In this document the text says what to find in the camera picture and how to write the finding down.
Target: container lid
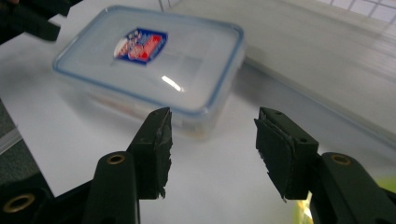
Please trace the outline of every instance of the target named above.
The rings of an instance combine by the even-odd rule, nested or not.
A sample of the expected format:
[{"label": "container lid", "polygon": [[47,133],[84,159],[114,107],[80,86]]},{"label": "container lid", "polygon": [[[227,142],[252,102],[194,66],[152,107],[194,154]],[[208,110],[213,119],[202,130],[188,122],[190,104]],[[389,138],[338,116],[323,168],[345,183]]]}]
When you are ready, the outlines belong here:
[{"label": "container lid", "polygon": [[133,7],[103,10],[56,58],[62,75],[199,116],[244,42],[240,27]]}]

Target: plastic food container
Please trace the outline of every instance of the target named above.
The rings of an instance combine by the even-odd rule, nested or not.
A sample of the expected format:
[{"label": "plastic food container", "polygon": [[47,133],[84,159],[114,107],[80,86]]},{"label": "plastic food container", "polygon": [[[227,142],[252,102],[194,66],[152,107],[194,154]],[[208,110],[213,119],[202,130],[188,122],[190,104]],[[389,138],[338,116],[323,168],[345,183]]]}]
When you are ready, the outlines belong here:
[{"label": "plastic food container", "polygon": [[212,129],[245,56],[234,24],[133,7],[103,10],[55,59],[74,87],[134,117],[170,106],[173,127]]}]

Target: metal screw hole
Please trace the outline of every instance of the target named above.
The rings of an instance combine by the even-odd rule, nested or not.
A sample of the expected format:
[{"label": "metal screw hole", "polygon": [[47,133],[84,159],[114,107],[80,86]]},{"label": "metal screw hole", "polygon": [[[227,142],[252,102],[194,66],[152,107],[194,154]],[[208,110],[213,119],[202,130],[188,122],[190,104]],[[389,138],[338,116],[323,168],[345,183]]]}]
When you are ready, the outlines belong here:
[{"label": "metal screw hole", "polygon": [[19,212],[32,204],[35,201],[35,195],[26,193],[10,199],[3,207],[5,213]]},{"label": "metal screw hole", "polygon": [[123,161],[125,161],[125,157],[121,154],[117,154],[117,155],[113,155],[113,156],[107,158],[106,161],[110,165],[116,165],[116,164],[120,164]]},{"label": "metal screw hole", "polygon": [[351,163],[348,157],[339,154],[332,155],[332,160],[340,165],[350,165]]}]

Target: red and blue label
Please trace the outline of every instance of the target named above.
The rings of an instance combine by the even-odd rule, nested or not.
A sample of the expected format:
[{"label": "red and blue label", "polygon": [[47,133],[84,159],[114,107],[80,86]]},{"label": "red and blue label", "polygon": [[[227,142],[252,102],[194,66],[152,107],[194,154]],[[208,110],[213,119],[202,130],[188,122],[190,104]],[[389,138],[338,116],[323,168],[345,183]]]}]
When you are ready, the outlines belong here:
[{"label": "red and blue label", "polygon": [[119,41],[114,58],[146,65],[163,50],[167,33],[136,28]]}]

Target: grey floor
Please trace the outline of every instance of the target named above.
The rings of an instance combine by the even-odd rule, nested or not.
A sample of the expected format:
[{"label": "grey floor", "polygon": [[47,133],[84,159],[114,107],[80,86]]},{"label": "grey floor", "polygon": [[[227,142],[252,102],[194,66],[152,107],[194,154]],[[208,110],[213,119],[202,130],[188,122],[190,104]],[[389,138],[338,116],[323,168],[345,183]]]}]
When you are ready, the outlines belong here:
[{"label": "grey floor", "polygon": [[[15,125],[0,100],[0,138],[14,128]],[[0,187],[39,172],[35,160],[22,140],[0,155]]]}]

